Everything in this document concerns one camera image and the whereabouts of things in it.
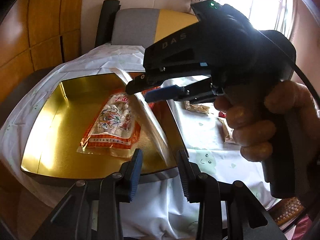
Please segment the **person's right hand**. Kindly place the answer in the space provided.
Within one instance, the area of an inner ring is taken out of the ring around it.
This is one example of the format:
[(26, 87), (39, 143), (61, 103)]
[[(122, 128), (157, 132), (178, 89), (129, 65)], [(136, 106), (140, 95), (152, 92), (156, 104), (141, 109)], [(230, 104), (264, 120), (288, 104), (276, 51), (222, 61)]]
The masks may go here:
[[(308, 142), (305, 155), (308, 160), (319, 155), (319, 109), (305, 85), (284, 81), (277, 84), (264, 101), (265, 107), (273, 114), (285, 114), (291, 110), (298, 113)], [(233, 139), (241, 146), (240, 153), (248, 161), (266, 160), (272, 154), (268, 142), (276, 132), (270, 120), (259, 120), (247, 107), (233, 106), (226, 97), (219, 96), (214, 107), (226, 113), (228, 126), (233, 128)]]

